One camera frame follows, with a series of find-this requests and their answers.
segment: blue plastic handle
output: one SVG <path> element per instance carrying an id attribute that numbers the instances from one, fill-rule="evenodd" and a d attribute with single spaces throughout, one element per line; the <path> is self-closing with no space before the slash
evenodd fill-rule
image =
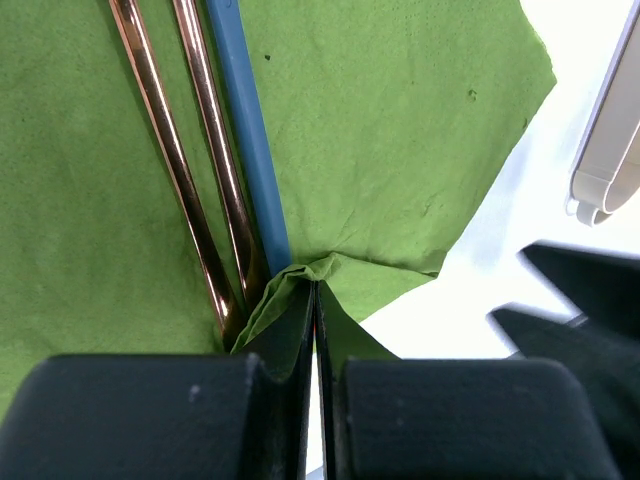
<path id="1" fill-rule="evenodd" d="M 229 93 L 234 134 L 271 276 L 292 263 L 267 132 L 236 0 L 207 0 L 218 55 Z"/>

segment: green fabric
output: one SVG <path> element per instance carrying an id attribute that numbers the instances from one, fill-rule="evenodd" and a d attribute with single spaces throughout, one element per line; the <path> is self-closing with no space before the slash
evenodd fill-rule
<path id="1" fill-rule="evenodd" d="M 237 287 L 171 11 L 140 0 Z M 362 319 L 433 278 L 553 84 L 517 0 L 244 0 L 297 263 Z M 200 267 L 106 0 L 0 3 L 0 415 L 62 352 L 220 351 Z"/>

